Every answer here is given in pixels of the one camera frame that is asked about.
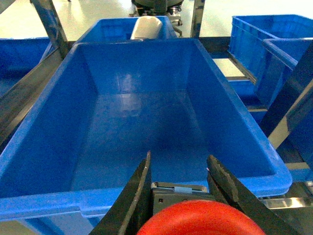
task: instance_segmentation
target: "red circular part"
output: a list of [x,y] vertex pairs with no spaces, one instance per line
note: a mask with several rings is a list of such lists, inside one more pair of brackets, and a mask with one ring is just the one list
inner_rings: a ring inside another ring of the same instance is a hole
[[266,235],[239,210],[223,203],[177,203],[150,218],[137,235]]

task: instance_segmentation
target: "white container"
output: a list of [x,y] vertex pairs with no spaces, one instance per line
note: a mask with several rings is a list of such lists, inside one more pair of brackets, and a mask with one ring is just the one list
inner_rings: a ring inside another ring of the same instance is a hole
[[131,39],[155,39],[158,37],[162,25],[157,17],[142,16],[136,21]]

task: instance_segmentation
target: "bin floor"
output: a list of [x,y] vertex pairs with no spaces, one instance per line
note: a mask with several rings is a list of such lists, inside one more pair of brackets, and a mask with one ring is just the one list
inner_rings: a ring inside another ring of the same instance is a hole
[[207,144],[185,90],[99,95],[72,179],[72,190],[123,187],[152,152],[153,181],[207,177]]

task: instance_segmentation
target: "white floor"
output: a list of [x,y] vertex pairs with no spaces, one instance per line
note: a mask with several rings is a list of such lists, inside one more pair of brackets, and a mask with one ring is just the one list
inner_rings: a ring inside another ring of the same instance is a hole
[[[53,0],[69,41],[77,40],[98,19],[128,17],[131,0]],[[189,37],[193,0],[185,0],[181,17],[184,37]],[[230,36],[234,15],[298,14],[313,19],[311,0],[206,0],[201,36]],[[16,0],[0,14],[0,38],[46,36],[45,29],[29,0]],[[226,76],[240,75],[227,60],[216,60]],[[0,235],[28,235],[17,222],[0,223]]]

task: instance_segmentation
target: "plastic storage bin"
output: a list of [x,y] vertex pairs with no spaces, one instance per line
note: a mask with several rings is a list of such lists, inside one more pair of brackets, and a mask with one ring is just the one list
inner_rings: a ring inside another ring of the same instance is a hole
[[286,80],[298,64],[313,40],[266,39],[266,66],[262,79],[258,80],[255,93],[269,108],[276,99]]
[[0,98],[50,51],[48,38],[0,39]]
[[[166,16],[157,16],[163,23],[158,39],[177,38],[172,23]],[[102,19],[96,22],[76,43],[96,43],[129,40],[138,17]]]
[[0,220],[87,234],[148,150],[153,181],[207,186],[214,154],[257,196],[292,183],[198,40],[77,44],[1,155]]
[[265,70],[263,39],[313,37],[313,20],[298,15],[234,16],[229,52],[257,79]]

